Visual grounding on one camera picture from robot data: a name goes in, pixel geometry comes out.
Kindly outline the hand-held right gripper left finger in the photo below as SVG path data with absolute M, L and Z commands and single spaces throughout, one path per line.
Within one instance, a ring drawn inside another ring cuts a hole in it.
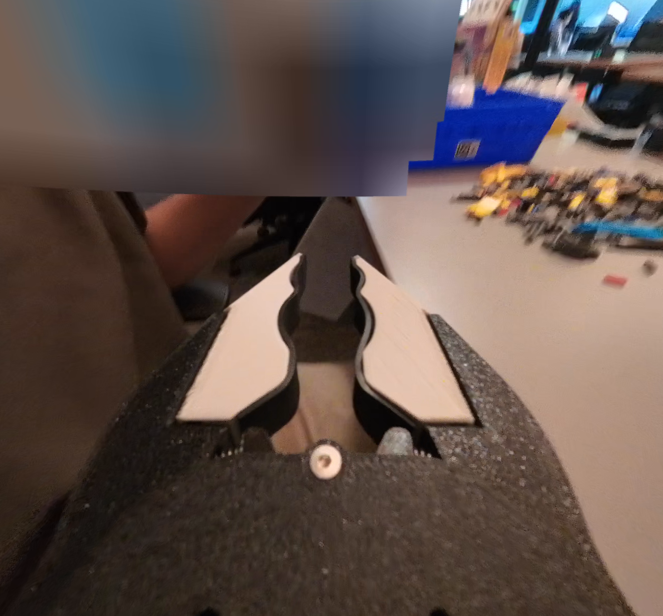
M 228 306 L 178 422 L 274 435 L 292 420 L 300 398 L 292 336 L 305 281 L 306 257 L 297 253 Z

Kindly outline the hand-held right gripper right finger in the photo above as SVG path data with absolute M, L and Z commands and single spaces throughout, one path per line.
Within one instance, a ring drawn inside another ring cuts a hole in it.
M 403 427 L 476 425 L 476 417 L 435 333 L 431 318 L 405 290 L 363 257 L 351 260 L 361 314 L 355 357 L 359 392 L 377 413 Z

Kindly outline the pile of small building parts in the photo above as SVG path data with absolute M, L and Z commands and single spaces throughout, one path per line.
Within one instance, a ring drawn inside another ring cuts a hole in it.
M 464 204 L 465 217 L 476 224 L 501 218 L 521 227 L 526 244 L 541 242 L 544 249 L 575 260 L 596 260 L 608 248 L 662 251 L 662 240 L 571 232 L 592 221 L 662 228 L 662 179 L 646 173 L 496 164 L 452 202 Z

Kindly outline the person's left forearm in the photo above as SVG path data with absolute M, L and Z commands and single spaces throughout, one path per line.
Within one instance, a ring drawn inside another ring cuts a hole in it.
M 199 275 L 264 197 L 176 194 L 145 211 L 145 240 L 170 289 Z

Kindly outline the blue plastic bin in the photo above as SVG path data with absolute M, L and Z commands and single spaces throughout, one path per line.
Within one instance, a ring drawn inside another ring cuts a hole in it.
M 470 107 L 445 109 L 432 158 L 410 161 L 409 171 L 527 164 L 564 104 L 557 98 L 478 89 Z

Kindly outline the blue part separator tool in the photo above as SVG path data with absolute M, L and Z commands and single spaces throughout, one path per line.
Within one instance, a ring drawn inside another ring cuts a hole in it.
M 616 236 L 626 236 L 630 238 L 650 241 L 662 240 L 662 228 L 660 227 L 612 221 L 592 221 L 580 223 L 573 227 L 571 232 L 572 234 L 613 234 Z

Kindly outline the cardboard toy box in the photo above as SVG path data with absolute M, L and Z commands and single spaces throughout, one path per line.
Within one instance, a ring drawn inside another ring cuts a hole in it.
M 493 95 L 501 87 L 511 61 L 519 58 L 522 48 L 520 23 L 511 15 L 501 21 L 483 78 L 483 90 Z

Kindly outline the black pole stand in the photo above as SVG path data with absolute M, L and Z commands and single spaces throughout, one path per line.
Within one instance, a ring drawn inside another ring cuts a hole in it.
M 538 58 L 546 44 L 546 36 L 550 30 L 551 22 L 554 18 L 558 4 L 559 0 L 546 0 L 535 32 L 532 35 L 530 48 L 525 59 L 526 66 L 534 66 L 537 64 Z

